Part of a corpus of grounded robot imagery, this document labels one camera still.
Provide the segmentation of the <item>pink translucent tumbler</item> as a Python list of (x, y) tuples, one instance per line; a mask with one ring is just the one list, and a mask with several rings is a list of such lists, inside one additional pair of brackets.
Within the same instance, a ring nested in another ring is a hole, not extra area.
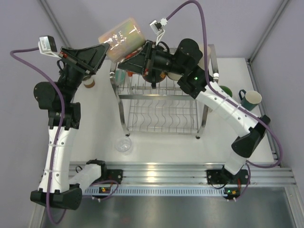
[(128, 18), (100, 36), (98, 41), (100, 44), (109, 44), (107, 56), (112, 62), (116, 63), (142, 47), (146, 39), (136, 20)]

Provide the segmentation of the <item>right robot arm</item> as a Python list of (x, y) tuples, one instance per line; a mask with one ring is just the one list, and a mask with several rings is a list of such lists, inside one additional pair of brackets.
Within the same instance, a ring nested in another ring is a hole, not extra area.
[(118, 68), (141, 75), (152, 88), (156, 87), (162, 73), (178, 75), (180, 89), (196, 101), (203, 103), (224, 119), (236, 132), (232, 143), (233, 152), (223, 165), (221, 175), (225, 182), (233, 183), (239, 171), (263, 139), (270, 118), (261, 117), (242, 108), (241, 104), (227, 95), (218, 83), (203, 69), (199, 62), (206, 58), (196, 41), (183, 39), (172, 54), (163, 47), (147, 40), (137, 51), (129, 54)]

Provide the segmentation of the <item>steel two-tier dish rack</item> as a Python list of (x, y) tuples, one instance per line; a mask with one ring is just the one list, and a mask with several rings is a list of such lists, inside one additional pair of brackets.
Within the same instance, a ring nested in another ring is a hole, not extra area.
[(197, 103), (185, 94), (177, 81), (166, 78), (152, 89), (139, 74), (129, 77), (126, 72), (124, 83), (118, 85), (115, 72), (118, 64), (111, 65), (110, 82), (117, 98), (120, 121), (125, 136), (131, 131), (201, 133), (206, 124), (207, 108), (202, 121), (198, 122)]

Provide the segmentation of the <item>clear glass cup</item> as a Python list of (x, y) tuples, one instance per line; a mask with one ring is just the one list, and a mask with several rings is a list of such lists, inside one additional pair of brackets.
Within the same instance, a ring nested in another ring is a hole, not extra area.
[(129, 155), (132, 152), (133, 143), (128, 136), (124, 135), (115, 141), (114, 147), (119, 153)]

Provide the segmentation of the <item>beige paper cup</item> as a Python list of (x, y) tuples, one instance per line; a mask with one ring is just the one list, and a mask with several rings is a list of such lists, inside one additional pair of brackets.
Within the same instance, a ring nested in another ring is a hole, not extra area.
[[(204, 46), (203, 44), (199, 44), (199, 50), (201, 51), (201, 53), (203, 54), (202, 58), (200, 59), (200, 61), (198, 62), (198, 66), (202, 69), (205, 70), (205, 53), (204, 53)], [(208, 66), (209, 66), (209, 62), (210, 62), (210, 56), (211, 56), (211, 48), (209, 46), (207, 46), (207, 58), (208, 58)]]

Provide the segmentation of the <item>dark teal mug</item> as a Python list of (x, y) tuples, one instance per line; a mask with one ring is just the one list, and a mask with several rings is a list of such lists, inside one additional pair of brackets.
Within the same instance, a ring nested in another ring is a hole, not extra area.
[(244, 89), (240, 90), (238, 96), (241, 100), (241, 105), (248, 111), (252, 111), (256, 106), (258, 106), (262, 101), (262, 96), (257, 91), (246, 91)]

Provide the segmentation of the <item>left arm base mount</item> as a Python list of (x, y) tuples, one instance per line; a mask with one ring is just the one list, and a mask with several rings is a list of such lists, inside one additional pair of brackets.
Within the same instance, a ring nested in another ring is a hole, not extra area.
[(122, 169), (107, 169), (107, 171), (102, 175), (102, 180), (116, 181), (118, 184), (121, 184), (123, 173), (124, 171)]

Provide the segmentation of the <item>steel cup cream brown sleeve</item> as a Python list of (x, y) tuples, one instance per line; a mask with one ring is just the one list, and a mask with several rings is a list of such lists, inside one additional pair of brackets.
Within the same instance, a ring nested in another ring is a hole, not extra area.
[(178, 81), (181, 77), (182, 77), (182, 75), (179, 75), (179, 74), (175, 74), (172, 72), (168, 73), (168, 78), (170, 78), (171, 80), (174, 80), (174, 81)]

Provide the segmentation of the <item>black mug with orange print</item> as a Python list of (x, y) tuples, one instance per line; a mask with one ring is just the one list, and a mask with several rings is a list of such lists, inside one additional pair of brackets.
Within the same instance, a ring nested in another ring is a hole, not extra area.
[(163, 71), (153, 70), (150, 73), (144, 74), (142, 77), (146, 82), (151, 83), (152, 89), (156, 89), (156, 84), (163, 81), (166, 76), (167, 74)]

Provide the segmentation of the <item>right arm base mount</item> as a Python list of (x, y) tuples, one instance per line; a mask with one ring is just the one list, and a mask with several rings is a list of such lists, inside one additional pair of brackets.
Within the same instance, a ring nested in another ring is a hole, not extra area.
[(239, 178), (239, 173), (232, 175), (225, 169), (211, 169), (206, 170), (207, 183), (208, 185), (219, 185), (216, 189), (225, 187), (227, 184), (237, 184), (237, 179)]

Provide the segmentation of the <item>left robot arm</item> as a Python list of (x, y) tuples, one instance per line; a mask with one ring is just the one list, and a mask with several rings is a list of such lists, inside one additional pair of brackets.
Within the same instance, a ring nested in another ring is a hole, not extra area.
[(32, 202), (46, 208), (76, 210), (94, 181), (104, 183), (108, 179), (106, 163), (97, 159), (89, 160), (69, 178), (73, 141), (81, 120), (81, 104), (72, 100), (83, 80), (97, 73), (108, 49), (107, 43), (81, 49), (61, 48), (59, 79), (40, 82), (34, 88), (39, 108), (48, 112), (49, 145), (42, 180), (30, 194)]

